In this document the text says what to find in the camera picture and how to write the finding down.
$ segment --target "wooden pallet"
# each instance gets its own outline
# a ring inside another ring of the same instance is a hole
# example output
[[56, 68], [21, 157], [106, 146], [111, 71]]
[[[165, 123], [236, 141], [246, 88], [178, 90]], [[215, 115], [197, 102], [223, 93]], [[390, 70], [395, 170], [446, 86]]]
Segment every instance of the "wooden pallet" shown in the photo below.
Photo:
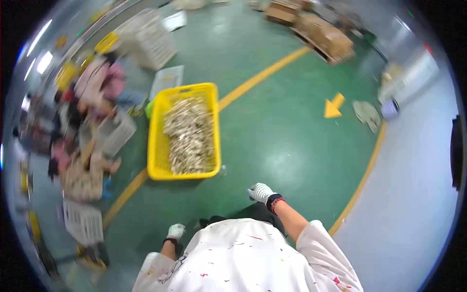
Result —
[[339, 57], [331, 57], [328, 55], [322, 48], [320, 48], [312, 39], [304, 35], [302, 32], [297, 30], [296, 28], [290, 28], [295, 35], [295, 37], [303, 42], [305, 45], [309, 46], [313, 49], [318, 56], [320, 56], [328, 65], [334, 66], [340, 63], [347, 61], [348, 59], [355, 56], [355, 51], [353, 49], [348, 49], [344, 55]]

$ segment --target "purple container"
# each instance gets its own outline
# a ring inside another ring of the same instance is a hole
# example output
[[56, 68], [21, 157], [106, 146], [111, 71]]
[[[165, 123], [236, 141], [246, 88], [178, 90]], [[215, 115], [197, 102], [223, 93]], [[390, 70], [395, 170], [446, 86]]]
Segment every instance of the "purple container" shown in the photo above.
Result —
[[381, 106], [381, 114], [386, 120], [391, 120], [399, 115], [399, 105], [394, 98], [385, 101]]

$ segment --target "cardboard box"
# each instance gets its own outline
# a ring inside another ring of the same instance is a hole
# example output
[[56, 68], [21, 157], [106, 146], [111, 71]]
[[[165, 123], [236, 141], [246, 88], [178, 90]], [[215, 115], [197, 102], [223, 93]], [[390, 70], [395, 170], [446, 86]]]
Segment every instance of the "cardboard box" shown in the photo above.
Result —
[[299, 6], [289, 1], [270, 1], [269, 7], [264, 11], [267, 16], [286, 23], [293, 24], [297, 17]]
[[354, 45], [345, 34], [332, 26], [322, 28], [320, 35], [313, 40], [331, 57], [344, 55]]
[[314, 11], [313, 2], [311, 2], [310, 0], [302, 0], [302, 10], [313, 12]]
[[331, 27], [328, 22], [312, 13], [299, 13], [295, 22], [295, 28], [312, 40], [318, 39], [328, 27]]

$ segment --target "black pants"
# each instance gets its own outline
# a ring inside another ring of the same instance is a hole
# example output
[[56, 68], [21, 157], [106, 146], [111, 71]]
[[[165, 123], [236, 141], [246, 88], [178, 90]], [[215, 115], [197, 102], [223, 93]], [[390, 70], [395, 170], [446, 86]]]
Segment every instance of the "black pants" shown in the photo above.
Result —
[[[255, 219], [258, 221], [264, 221], [267, 223], [271, 223], [272, 226], [276, 227], [284, 236], [285, 236], [285, 229], [284, 225], [282, 225], [281, 220], [277, 215], [274, 215], [271, 211], [269, 211], [266, 208], [266, 205], [264, 205], [261, 202], [256, 202], [252, 204], [249, 207], [246, 207], [245, 209], [241, 210], [240, 212], [229, 216], [230, 219], [240, 219], [240, 218], [251, 218]], [[201, 224], [202, 228], [205, 228], [209, 224], [227, 220], [228, 218], [214, 215], [211, 217], [209, 220], [207, 219], [201, 219], [199, 223]]]

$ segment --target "yellow floor line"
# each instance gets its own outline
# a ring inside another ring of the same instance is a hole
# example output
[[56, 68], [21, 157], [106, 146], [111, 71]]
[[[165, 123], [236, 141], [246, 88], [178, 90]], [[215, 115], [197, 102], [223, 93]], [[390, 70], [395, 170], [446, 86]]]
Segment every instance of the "yellow floor line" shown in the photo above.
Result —
[[107, 228], [110, 221], [115, 217], [115, 215], [120, 211], [123, 205], [128, 201], [128, 199], [135, 193], [135, 191], [144, 183], [144, 181], [148, 178], [148, 171], [143, 169], [134, 179], [133, 181], [127, 186], [127, 188], [123, 191], [123, 193], [118, 197], [118, 199], [112, 204], [109, 211], [105, 215], [102, 226]]
[[381, 125], [380, 131], [378, 133], [378, 139], [376, 140], [376, 145], [375, 148], [373, 149], [373, 153], [371, 154], [370, 162], [368, 162], [367, 170], [365, 171], [365, 174], [363, 175], [363, 178], [361, 179], [360, 183], [358, 184], [357, 190], [355, 191], [354, 195], [350, 199], [349, 203], [345, 207], [344, 211], [340, 214], [339, 218], [334, 222], [334, 225], [331, 227], [331, 229], [328, 231], [330, 236], [333, 236], [336, 231], [339, 229], [339, 227], [342, 225], [342, 221], [348, 216], [350, 213], [350, 210], [352, 210], [353, 206], [355, 205], [355, 202], [357, 201], [358, 197], [360, 196], [360, 193], [365, 186], [365, 183], [367, 182], [368, 176], [370, 175], [371, 171], [373, 170], [373, 166], [375, 165], [376, 162], [376, 157], [378, 156], [379, 150], [381, 148], [382, 141], [384, 140], [384, 135], [386, 134], [386, 123], [383, 122]]
[[260, 73], [256, 74], [248, 81], [240, 85], [239, 87], [235, 88], [232, 92], [226, 95], [223, 99], [219, 101], [219, 111], [223, 110], [226, 106], [232, 103], [232, 101], [236, 100], [245, 92], [250, 90], [251, 88], [255, 87], [258, 83], [266, 79], [267, 77], [271, 76], [272, 74], [279, 71], [285, 65], [295, 61], [300, 56], [303, 56], [305, 53], [309, 52], [310, 48], [303, 47], [295, 52], [291, 53], [290, 55], [286, 56], [285, 58], [281, 59], [279, 62], [275, 63], [274, 65], [264, 69]]

